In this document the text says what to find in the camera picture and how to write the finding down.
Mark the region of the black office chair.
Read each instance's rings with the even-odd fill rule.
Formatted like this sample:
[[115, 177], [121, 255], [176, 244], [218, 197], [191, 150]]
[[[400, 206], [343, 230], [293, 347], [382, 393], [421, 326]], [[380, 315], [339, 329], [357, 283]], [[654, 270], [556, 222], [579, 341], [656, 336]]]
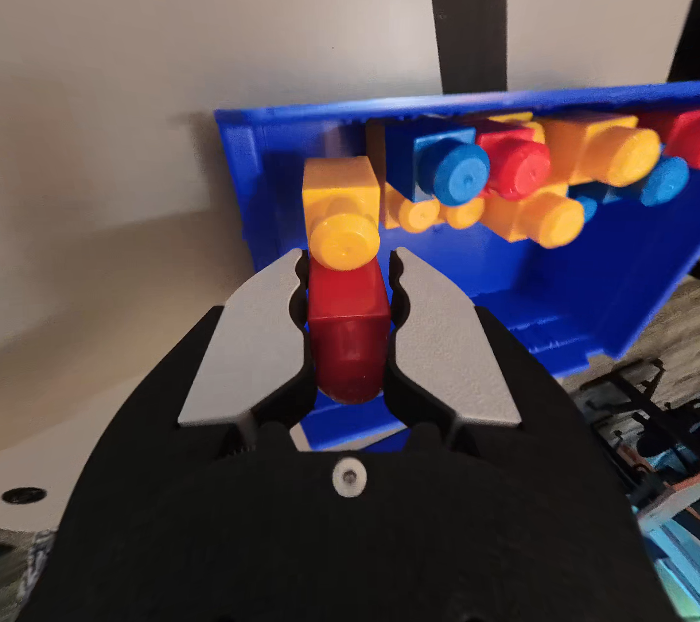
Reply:
[[635, 360], [583, 383], [572, 398], [612, 456], [672, 480], [699, 474], [699, 391], [662, 395], [660, 358]]

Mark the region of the black desk grommet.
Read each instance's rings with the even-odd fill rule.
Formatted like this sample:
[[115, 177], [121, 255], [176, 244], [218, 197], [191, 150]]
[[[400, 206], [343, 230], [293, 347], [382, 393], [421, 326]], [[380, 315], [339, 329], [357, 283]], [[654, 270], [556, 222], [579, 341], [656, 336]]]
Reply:
[[1, 494], [1, 500], [8, 505], [23, 506], [35, 504], [44, 500], [47, 490], [36, 486], [14, 487]]

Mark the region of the blue storage bin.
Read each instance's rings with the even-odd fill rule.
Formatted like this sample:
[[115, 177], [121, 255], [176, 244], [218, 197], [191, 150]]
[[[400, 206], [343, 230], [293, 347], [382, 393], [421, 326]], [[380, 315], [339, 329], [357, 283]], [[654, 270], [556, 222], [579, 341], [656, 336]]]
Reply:
[[[699, 105], [699, 82], [573, 90], [419, 95], [256, 109], [217, 109], [217, 123], [255, 271], [307, 248], [303, 165], [364, 153], [371, 119], [567, 109], [622, 111]], [[605, 205], [569, 245], [508, 243], [483, 225], [421, 234], [380, 229], [389, 254], [407, 247], [488, 308], [555, 378], [591, 357], [622, 358], [699, 259], [699, 173], [669, 203]]]

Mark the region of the red mega block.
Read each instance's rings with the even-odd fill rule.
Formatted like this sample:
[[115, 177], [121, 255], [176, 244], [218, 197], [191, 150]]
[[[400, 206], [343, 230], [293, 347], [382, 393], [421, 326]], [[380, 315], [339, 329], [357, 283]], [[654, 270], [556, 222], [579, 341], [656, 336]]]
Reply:
[[338, 271], [310, 258], [308, 327], [318, 388], [341, 404], [382, 390], [390, 304], [377, 258]]

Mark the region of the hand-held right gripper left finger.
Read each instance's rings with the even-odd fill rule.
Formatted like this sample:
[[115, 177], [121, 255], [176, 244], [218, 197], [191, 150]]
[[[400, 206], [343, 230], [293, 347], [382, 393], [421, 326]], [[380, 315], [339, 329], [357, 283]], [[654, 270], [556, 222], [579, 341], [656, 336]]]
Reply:
[[267, 423], [293, 429], [314, 407], [307, 323], [310, 258], [294, 248], [223, 305], [178, 426], [233, 426], [254, 444]]

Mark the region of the yellow mega block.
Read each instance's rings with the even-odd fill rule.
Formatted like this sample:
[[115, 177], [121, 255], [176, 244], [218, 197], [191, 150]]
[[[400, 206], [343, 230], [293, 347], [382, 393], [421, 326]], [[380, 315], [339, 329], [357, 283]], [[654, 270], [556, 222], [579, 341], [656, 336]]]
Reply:
[[308, 249], [322, 266], [350, 271], [376, 257], [380, 185], [368, 157], [307, 159], [302, 205]]

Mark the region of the pile of mega blocks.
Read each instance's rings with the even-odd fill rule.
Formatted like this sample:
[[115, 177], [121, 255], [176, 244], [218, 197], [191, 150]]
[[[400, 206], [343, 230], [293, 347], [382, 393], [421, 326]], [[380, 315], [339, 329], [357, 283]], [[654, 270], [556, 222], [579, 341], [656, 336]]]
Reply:
[[668, 202], [699, 168], [698, 110], [422, 116], [375, 120], [365, 133], [385, 228], [483, 224], [549, 250], [608, 202]]

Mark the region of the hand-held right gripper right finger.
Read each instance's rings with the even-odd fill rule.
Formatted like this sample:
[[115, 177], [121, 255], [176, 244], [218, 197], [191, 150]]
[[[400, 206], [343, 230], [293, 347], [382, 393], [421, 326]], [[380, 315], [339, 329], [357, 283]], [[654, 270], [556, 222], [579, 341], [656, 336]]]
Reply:
[[406, 247], [391, 251], [393, 330], [384, 401], [406, 426], [432, 422], [447, 444], [465, 426], [517, 428], [512, 398], [471, 298]]

